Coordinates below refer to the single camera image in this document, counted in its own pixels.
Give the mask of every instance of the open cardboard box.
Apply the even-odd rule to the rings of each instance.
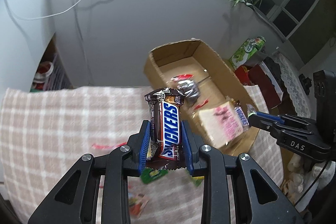
[[[221,57],[201,40],[179,41],[153,49],[146,61],[144,72],[153,89],[167,86],[173,88],[171,78],[181,74],[193,74],[196,82],[210,76],[199,85],[201,96],[197,103],[209,100],[203,108],[217,107],[225,103],[226,96],[229,96],[241,102],[246,116],[246,104],[251,104],[257,109],[235,74]],[[187,105],[181,107],[181,118],[188,120],[193,132],[202,135],[206,144],[229,155],[237,156],[248,152],[259,132],[257,128],[252,127],[229,145],[218,147],[202,128],[198,116],[193,115],[193,111]]]

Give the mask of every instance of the white wall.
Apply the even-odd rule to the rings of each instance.
[[[22,17],[50,14],[48,0],[7,0],[7,3]],[[0,101],[7,88],[30,90],[38,63],[55,32],[52,19],[21,21],[6,5],[0,0]]]
[[[53,12],[75,0],[51,0]],[[229,58],[247,39],[262,35],[273,53],[282,43],[248,7],[230,0],[82,0],[55,18],[56,43],[75,86],[88,84],[88,73],[76,26],[94,85],[147,85],[142,70],[148,52],[161,44],[200,38]]]
[[[336,38],[332,37],[325,46],[300,70],[305,77],[311,78],[312,87],[308,98],[311,103],[311,118],[316,119],[316,98],[314,97],[313,73],[320,70],[336,72]]]

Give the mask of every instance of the checkered blanket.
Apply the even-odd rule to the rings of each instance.
[[[259,110],[267,107],[258,86],[246,87]],[[0,115],[0,158],[4,166],[9,200],[22,223],[41,203],[58,180],[85,153],[107,154],[100,145],[118,145],[139,131],[149,118],[143,95],[150,87],[83,87],[75,90],[24,93],[7,90]],[[280,185],[283,168],[280,149],[260,131],[248,153]],[[196,187],[185,169],[170,171],[144,185],[129,178],[133,192],[150,201],[132,223],[199,223],[203,186]],[[99,193],[97,223],[100,223]],[[231,198],[231,220],[234,204]]]

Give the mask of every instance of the black cable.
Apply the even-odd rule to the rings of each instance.
[[[325,165],[323,166],[321,172],[317,175],[316,179],[313,181],[313,183],[308,187],[308,189],[303,193],[303,195],[299,198],[299,200],[294,204],[294,207],[303,199],[303,197],[309,192],[309,190],[311,189],[311,187],[313,187],[313,185],[317,182],[317,180],[320,178],[320,176],[322,175],[323,171],[325,170],[325,168],[327,167],[327,164],[329,163],[329,161],[325,162]]]

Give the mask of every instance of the green candy wrapper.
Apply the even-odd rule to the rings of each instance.
[[[192,182],[195,184],[196,187],[198,187],[202,181],[204,180],[204,177],[192,177],[191,175],[189,175],[190,179],[192,180]]]
[[[164,175],[167,175],[168,170],[154,170],[151,168],[145,168],[145,170],[142,172],[140,178],[144,184],[151,183],[154,180],[157,180]]]

